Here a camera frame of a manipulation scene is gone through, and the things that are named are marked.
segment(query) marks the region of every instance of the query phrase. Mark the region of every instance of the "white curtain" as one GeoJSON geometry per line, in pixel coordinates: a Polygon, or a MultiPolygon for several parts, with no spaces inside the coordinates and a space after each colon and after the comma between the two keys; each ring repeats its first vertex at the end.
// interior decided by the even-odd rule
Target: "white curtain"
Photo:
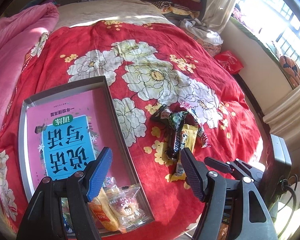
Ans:
{"type": "Polygon", "coordinates": [[[282,137],[289,150],[300,146],[300,85],[268,112],[263,121],[270,132],[282,137]]]}
{"type": "Polygon", "coordinates": [[[202,20],[207,27],[221,33],[228,22],[236,0],[207,0],[205,16],[202,20]]]}

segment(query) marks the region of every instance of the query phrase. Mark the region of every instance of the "window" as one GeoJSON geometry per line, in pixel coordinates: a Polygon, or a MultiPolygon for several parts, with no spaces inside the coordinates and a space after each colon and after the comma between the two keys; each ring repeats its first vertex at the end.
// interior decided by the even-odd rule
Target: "window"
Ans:
{"type": "Polygon", "coordinates": [[[300,21],[284,0],[237,0],[245,23],[264,41],[277,41],[300,66],[300,21]]]}

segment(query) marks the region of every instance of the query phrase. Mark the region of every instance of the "black cable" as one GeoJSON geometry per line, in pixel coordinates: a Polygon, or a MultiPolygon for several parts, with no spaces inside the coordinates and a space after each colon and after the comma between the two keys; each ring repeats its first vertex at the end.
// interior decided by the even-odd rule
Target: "black cable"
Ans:
{"type": "Polygon", "coordinates": [[[283,185],[282,186],[283,190],[288,190],[291,195],[292,195],[292,198],[293,198],[293,205],[292,205],[292,212],[290,214],[290,217],[288,219],[288,222],[286,223],[286,225],[284,226],[283,230],[280,232],[280,234],[278,234],[278,238],[280,238],[280,236],[283,234],[283,232],[287,229],[289,223],[290,223],[290,220],[293,216],[293,213],[295,212],[296,210],[296,206],[297,206],[297,195],[296,195],[296,192],[293,190],[292,187],[290,187],[289,185],[283,185]]]}
{"type": "MultiPolygon", "coordinates": [[[[291,176],[288,180],[290,180],[291,178],[294,178],[294,179],[295,179],[294,191],[296,191],[297,185],[298,185],[298,176],[297,176],[296,174],[292,174],[292,176],[291,176]]],[[[287,201],[287,203],[286,203],[282,208],[280,208],[280,209],[278,210],[278,212],[281,211],[282,209],[284,209],[284,208],[289,204],[289,202],[290,202],[291,199],[292,199],[292,195],[291,195],[291,197],[289,198],[289,200],[287,201]]]]}

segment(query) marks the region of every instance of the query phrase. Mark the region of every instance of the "red floral bedsheet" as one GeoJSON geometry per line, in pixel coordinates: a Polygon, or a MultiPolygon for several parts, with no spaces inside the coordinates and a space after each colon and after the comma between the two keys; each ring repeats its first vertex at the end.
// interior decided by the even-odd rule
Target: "red floral bedsheet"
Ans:
{"type": "Polygon", "coordinates": [[[256,157],[260,133],[236,81],[196,41],[167,24],[102,21],[63,27],[47,40],[43,37],[29,52],[0,132],[0,198],[7,221],[17,232],[27,207],[17,142],[23,100],[98,75],[107,78],[155,217],[144,227],[108,239],[173,239],[198,222],[203,204],[184,181],[168,182],[172,163],[164,154],[166,134],[162,125],[150,120],[151,114],[161,104],[176,110],[179,102],[190,103],[211,144],[201,148],[197,140],[194,155],[198,160],[212,156],[249,161],[256,157]]]}

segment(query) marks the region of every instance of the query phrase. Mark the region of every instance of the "green cloth on window sill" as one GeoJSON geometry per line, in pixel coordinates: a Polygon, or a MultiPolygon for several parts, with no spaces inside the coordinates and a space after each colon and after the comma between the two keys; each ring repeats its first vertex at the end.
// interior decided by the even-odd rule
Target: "green cloth on window sill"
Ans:
{"type": "Polygon", "coordinates": [[[263,49],[263,51],[273,60],[274,63],[277,64],[277,66],[280,68],[281,72],[284,74],[284,76],[286,77],[287,81],[289,82],[290,86],[292,89],[295,89],[294,85],[292,84],[292,82],[290,81],[290,77],[289,74],[283,69],[283,67],[281,66],[279,59],[277,58],[277,56],[271,51],[271,49],[267,46],[266,43],[263,43],[255,34],[253,34],[250,30],[248,30],[244,25],[242,25],[241,22],[239,22],[238,20],[236,20],[233,17],[230,17],[230,21],[236,25],[245,35],[247,35],[250,39],[256,41],[261,48],[263,49]]]}

